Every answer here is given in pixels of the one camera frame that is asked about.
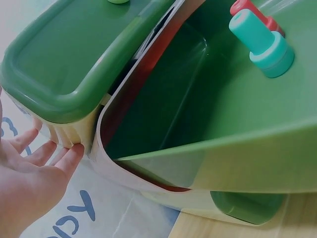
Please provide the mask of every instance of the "plastic toy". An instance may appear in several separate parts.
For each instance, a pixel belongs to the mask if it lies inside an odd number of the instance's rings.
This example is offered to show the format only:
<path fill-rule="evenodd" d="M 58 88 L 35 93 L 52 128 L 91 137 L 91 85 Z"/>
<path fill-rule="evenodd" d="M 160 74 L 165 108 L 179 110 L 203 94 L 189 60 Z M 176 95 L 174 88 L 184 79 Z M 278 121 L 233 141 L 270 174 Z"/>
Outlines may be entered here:
<path fill-rule="evenodd" d="M 250 60 L 269 78 L 284 74 L 294 61 L 294 52 L 280 33 L 271 32 L 249 9 L 232 17 L 229 29 L 250 50 Z"/>
<path fill-rule="evenodd" d="M 237 0 L 231 7 L 230 13 L 232 16 L 237 14 L 242 9 L 249 9 L 252 11 L 270 31 L 277 31 L 283 37 L 285 37 L 285 32 L 283 29 L 276 23 L 273 17 L 264 16 L 262 12 L 251 2 L 251 0 Z"/>
<path fill-rule="evenodd" d="M 1 85 L 51 140 L 88 151 L 100 104 L 173 3 L 59 0 L 9 46 Z"/>

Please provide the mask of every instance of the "plastic handle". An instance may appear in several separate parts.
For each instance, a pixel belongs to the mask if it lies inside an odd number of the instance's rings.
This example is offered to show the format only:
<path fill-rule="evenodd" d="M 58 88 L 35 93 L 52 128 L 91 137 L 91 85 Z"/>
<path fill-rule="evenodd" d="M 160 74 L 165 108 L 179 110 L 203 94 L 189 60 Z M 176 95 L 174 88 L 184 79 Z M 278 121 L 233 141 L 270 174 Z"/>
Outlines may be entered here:
<path fill-rule="evenodd" d="M 249 9 L 239 11 L 230 21 L 229 29 L 255 55 L 266 51 L 274 42 L 274 35 Z"/>

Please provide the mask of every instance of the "green plastic lid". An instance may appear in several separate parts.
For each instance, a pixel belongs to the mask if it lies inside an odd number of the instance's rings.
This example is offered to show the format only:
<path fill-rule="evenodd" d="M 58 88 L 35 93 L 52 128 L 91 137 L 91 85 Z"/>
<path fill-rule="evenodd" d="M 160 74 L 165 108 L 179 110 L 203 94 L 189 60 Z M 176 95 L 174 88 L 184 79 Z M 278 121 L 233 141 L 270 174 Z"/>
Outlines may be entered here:
<path fill-rule="evenodd" d="M 6 50 L 3 89 L 41 118 L 92 112 L 174 0 L 59 0 Z"/>

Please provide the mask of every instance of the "finger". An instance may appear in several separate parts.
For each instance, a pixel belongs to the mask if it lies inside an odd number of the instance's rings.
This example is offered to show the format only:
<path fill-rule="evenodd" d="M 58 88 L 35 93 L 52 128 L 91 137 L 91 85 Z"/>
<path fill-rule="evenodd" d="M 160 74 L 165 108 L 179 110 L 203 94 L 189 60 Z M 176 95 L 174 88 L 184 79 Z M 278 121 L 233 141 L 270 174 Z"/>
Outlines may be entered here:
<path fill-rule="evenodd" d="M 39 131 L 34 129 L 28 130 L 20 136 L 16 136 L 13 139 L 10 139 L 9 142 L 16 149 L 16 151 L 21 154 L 25 148 L 33 142 L 37 137 Z"/>
<path fill-rule="evenodd" d="M 36 166 L 43 166 L 50 159 L 57 145 L 49 141 L 37 149 L 32 155 L 26 156 L 25 159 Z"/>
<path fill-rule="evenodd" d="M 55 167 L 62 170 L 69 181 L 83 156 L 84 146 L 76 144 L 56 163 Z"/>
<path fill-rule="evenodd" d="M 61 158 L 64 157 L 64 155 L 69 151 L 69 149 L 63 148 L 50 162 L 50 165 L 54 166 L 58 161 L 61 160 Z"/>

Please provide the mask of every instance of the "plastic storage unit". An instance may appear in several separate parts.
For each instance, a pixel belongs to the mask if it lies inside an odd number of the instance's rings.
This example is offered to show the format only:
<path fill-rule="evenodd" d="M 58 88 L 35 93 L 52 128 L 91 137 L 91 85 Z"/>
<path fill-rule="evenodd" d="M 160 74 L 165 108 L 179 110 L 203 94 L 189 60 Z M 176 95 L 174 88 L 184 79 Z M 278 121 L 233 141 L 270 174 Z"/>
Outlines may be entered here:
<path fill-rule="evenodd" d="M 174 0 L 59 0 L 9 46 L 0 83 L 51 140 L 89 148 L 100 103 Z"/>
<path fill-rule="evenodd" d="M 275 79 L 250 62 L 229 31 L 233 2 L 207 0 L 186 21 L 105 150 L 121 166 L 169 186 L 317 191 L 317 2 L 281 8 L 254 1 L 295 51 L 293 66 Z"/>

